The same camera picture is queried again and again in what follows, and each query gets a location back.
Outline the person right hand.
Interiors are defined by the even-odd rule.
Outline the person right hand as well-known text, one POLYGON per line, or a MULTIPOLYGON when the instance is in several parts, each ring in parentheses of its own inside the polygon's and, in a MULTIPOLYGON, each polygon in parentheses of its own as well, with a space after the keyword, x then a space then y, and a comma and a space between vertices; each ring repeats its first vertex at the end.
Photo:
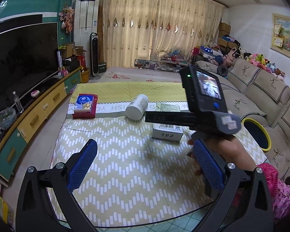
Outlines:
POLYGON ((253 171, 257 165, 242 143, 233 135, 226 139, 207 138, 204 143, 209 150, 222 156, 226 163, 233 163, 239 169, 253 171))

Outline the pink floral sleeve forearm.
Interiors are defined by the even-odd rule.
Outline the pink floral sleeve forearm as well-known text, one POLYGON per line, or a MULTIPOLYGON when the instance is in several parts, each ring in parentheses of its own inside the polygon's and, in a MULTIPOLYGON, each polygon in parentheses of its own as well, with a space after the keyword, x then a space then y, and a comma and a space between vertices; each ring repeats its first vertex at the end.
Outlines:
POLYGON ((273 220, 277 223, 290 214, 290 185, 279 179, 277 169, 271 164, 262 163, 258 167, 265 175, 272 198, 273 220))

